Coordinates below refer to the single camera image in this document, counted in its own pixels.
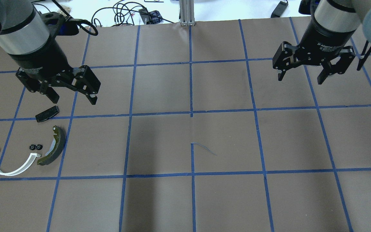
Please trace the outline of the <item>small black flat part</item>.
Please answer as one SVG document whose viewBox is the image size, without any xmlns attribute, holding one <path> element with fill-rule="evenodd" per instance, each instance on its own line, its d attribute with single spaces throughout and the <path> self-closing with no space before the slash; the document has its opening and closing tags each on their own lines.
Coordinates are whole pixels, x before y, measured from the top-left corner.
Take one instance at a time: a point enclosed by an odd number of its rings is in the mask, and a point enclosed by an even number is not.
<svg viewBox="0 0 371 232">
<path fill-rule="evenodd" d="M 35 119 L 37 123 L 45 122 L 55 117 L 59 112 L 59 107 L 55 105 L 35 115 Z"/>
</svg>

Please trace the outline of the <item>black power adapter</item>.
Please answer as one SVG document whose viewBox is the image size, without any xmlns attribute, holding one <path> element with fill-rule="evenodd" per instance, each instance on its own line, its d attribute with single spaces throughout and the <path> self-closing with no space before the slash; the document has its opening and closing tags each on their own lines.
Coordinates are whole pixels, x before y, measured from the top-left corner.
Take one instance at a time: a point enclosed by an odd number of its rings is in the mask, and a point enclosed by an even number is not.
<svg viewBox="0 0 371 232">
<path fill-rule="evenodd" d="M 271 13 L 270 18 L 279 18 L 283 15 L 283 13 L 286 11 L 287 7 L 289 5 L 288 0 L 280 1 L 273 12 Z"/>
</svg>

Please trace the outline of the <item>dark brake shoe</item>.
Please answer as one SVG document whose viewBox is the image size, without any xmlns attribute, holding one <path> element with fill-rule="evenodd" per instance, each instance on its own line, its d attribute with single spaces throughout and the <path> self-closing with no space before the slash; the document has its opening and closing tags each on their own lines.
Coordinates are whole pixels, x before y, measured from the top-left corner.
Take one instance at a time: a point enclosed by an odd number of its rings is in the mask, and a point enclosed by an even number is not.
<svg viewBox="0 0 371 232">
<path fill-rule="evenodd" d="M 57 125 L 54 125 L 52 130 L 53 141 L 50 145 L 50 149 L 44 155 L 44 157 L 37 160 L 37 165 L 45 166 L 51 164 L 59 157 L 65 147 L 66 133 L 64 132 L 64 130 Z"/>
</svg>

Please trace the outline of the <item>white curved plastic part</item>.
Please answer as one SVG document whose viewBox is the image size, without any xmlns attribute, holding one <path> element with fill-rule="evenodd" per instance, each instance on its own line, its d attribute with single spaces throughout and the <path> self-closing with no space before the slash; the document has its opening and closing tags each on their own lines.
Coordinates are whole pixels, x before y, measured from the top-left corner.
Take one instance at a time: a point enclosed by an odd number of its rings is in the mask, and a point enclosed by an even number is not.
<svg viewBox="0 0 371 232">
<path fill-rule="evenodd" d="M 37 158 L 40 158 L 41 154 L 30 153 L 28 157 L 25 155 L 19 156 L 19 161 L 14 161 L 14 158 L 8 158 L 7 160 L 1 160 L 0 157 L 0 175 L 5 177 L 13 177 L 27 171 Z"/>
</svg>

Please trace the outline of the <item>aluminium frame post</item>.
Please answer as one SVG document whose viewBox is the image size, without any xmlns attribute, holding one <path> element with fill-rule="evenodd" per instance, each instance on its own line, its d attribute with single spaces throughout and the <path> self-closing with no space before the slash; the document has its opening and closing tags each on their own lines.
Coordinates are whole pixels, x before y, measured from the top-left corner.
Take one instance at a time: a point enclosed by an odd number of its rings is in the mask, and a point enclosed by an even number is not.
<svg viewBox="0 0 371 232">
<path fill-rule="evenodd" d="M 194 26 L 194 0 L 179 0 L 180 6 L 180 25 Z"/>
</svg>

